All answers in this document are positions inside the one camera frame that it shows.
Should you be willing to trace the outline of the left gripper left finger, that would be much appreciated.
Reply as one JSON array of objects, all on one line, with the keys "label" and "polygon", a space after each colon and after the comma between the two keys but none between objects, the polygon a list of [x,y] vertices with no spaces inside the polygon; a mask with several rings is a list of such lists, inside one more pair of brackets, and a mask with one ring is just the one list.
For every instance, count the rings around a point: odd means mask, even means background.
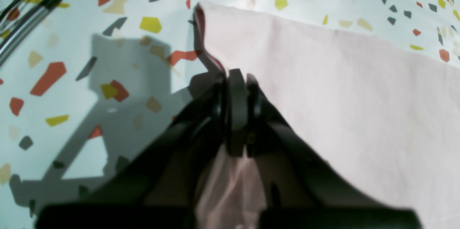
[{"label": "left gripper left finger", "polygon": [[223,142],[226,78],[189,103],[171,125],[105,185],[46,206],[38,229],[195,229],[197,189]]}]

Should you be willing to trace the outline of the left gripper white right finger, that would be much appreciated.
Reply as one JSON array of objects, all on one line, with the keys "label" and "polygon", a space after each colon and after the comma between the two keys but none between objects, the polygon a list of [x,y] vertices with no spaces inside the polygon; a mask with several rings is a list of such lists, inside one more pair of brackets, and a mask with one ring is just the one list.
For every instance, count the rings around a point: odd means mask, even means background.
[{"label": "left gripper white right finger", "polygon": [[352,186],[290,127],[256,78],[230,70],[226,149],[248,157],[262,181],[259,229],[420,229],[415,212]]}]

